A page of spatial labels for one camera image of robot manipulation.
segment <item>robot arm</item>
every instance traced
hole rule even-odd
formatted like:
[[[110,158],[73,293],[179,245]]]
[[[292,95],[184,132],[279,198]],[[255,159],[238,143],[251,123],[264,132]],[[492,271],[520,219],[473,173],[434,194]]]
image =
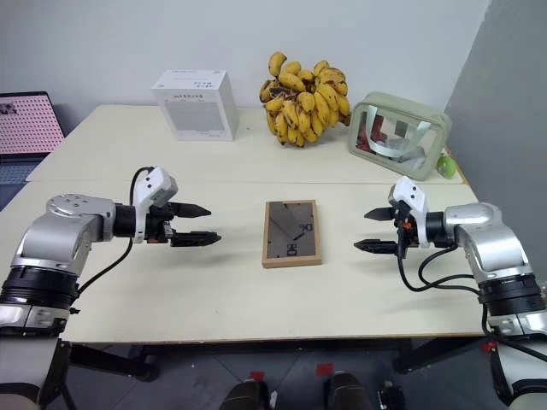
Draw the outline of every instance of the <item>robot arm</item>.
[[[210,212],[198,205],[169,202],[178,188],[159,167],[141,168],[132,186],[143,170],[148,174],[130,195],[134,203],[60,195],[47,202],[45,214],[27,229],[0,293],[0,407],[8,406],[2,400],[44,405],[55,398],[48,375],[62,344],[58,336],[70,313],[76,313],[71,306],[86,287],[78,286],[78,278],[92,243],[129,237],[130,249],[144,240],[179,247],[221,239],[215,232],[173,229],[169,223],[175,216],[195,218]]]
[[[539,408],[531,404],[537,401],[547,408],[545,300],[521,242],[503,223],[499,208],[471,203],[429,212],[425,193],[407,177],[391,188],[388,201],[390,208],[374,209],[365,217],[395,220],[399,242],[365,239],[355,246],[371,253],[395,254],[399,260],[408,248],[426,248],[430,243],[438,248],[464,248],[479,286],[479,302],[493,329],[484,330],[500,342],[491,352],[498,395],[514,409]]]

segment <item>table leg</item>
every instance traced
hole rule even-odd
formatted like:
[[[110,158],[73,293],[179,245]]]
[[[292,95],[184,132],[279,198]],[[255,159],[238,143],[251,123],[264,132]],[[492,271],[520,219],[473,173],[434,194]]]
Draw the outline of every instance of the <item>table leg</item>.
[[[141,382],[151,382],[160,373],[158,367],[150,363],[102,352],[81,344],[73,344],[70,353],[70,364],[135,377]]]
[[[401,350],[393,361],[396,372],[406,374],[487,343],[486,337],[437,337],[419,348]]]
[[[67,406],[68,410],[78,410],[76,407],[76,403],[74,403],[74,399],[72,398],[70,392],[68,391],[68,387],[65,384],[62,386],[62,399],[65,401],[65,405]]]

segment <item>white table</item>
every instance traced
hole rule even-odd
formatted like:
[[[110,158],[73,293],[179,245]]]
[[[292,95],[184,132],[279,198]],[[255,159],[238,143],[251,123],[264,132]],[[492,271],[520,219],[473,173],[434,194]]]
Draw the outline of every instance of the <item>white table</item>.
[[[56,167],[54,159],[47,169]],[[82,154],[74,155],[77,159],[87,161]],[[105,168],[97,165],[99,173]],[[189,343],[480,334],[475,296],[452,290],[410,292],[398,276],[394,256],[353,247],[366,237],[395,239],[392,223],[362,217],[371,208],[386,206],[389,185],[198,183],[184,182],[184,176],[174,172],[179,181],[174,201],[196,203],[213,214],[177,219],[175,228],[217,231],[222,240],[196,249],[135,245],[125,261],[75,303],[81,313],[71,317],[63,338]],[[126,203],[128,185],[121,180],[31,182],[0,213],[0,266],[8,272],[21,235],[44,212],[50,197],[72,192]],[[463,184],[422,187],[431,210],[476,201]],[[262,268],[265,201],[286,199],[317,201],[322,265]],[[125,247],[125,239],[94,245],[79,282],[115,260]],[[432,252],[409,250],[405,265],[413,283],[419,263]],[[457,250],[433,262],[426,275],[465,272],[468,264]]]
[[[30,175],[31,181],[130,180],[160,165],[182,182],[394,184],[394,173],[348,151],[339,126],[304,149],[281,146],[263,109],[240,111],[234,142],[178,142],[158,107],[103,105],[84,120]],[[422,184],[461,184],[433,171]]]

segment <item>transparent pouch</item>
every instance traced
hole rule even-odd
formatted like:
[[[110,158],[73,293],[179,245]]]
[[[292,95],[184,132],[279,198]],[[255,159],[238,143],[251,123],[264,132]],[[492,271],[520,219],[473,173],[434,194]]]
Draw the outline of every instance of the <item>transparent pouch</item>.
[[[442,111],[381,92],[353,110],[350,152],[413,179],[425,179],[450,135]]]

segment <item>wooden picture frame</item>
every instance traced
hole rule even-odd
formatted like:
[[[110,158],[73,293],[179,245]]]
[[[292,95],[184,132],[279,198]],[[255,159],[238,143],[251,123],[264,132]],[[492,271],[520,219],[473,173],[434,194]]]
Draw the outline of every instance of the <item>wooden picture frame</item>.
[[[265,268],[271,267],[304,267],[307,265],[320,265],[321,260],[321,236],[319,233],[319,221],[317,217],[317,205],[315,200],[302,201],[281,201],[283,204],[311,204],[313,215],[313,233],[315,243],[315,254],[304,256],[286,256],[286,257],[269,257],[268,258],[268,239],[270,237],[270,205],[272,202],[266,202],[266,213],[264,216],[264,238],[262,245],[262,266]]]

